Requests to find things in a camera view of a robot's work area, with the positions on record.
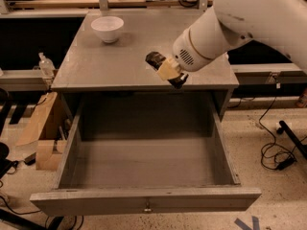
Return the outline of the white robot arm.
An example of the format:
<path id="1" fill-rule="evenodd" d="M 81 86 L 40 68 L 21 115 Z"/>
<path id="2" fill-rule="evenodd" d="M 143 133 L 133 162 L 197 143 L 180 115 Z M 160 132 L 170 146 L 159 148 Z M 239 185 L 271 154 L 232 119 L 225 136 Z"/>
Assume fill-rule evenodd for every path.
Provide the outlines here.
<path id="1" fill-rule="evenodd" d="M 164 81 L 199 71 L 224 53 L 255 40 L 307 68 L 307 3 L 303 0 L 213 0 L 177 38 L 158 66 Z"/>

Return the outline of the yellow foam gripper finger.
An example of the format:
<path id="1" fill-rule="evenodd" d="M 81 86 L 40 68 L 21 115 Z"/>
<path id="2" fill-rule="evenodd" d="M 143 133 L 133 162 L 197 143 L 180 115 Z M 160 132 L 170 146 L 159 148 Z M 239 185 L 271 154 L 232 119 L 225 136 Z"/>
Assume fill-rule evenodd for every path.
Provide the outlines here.
<path id="1" fill-rule="evenodd" d="M 172 57 L 166 58 L 157 70 L 163 81 L 177 78 L 181 73 L 179 64 Z"/>

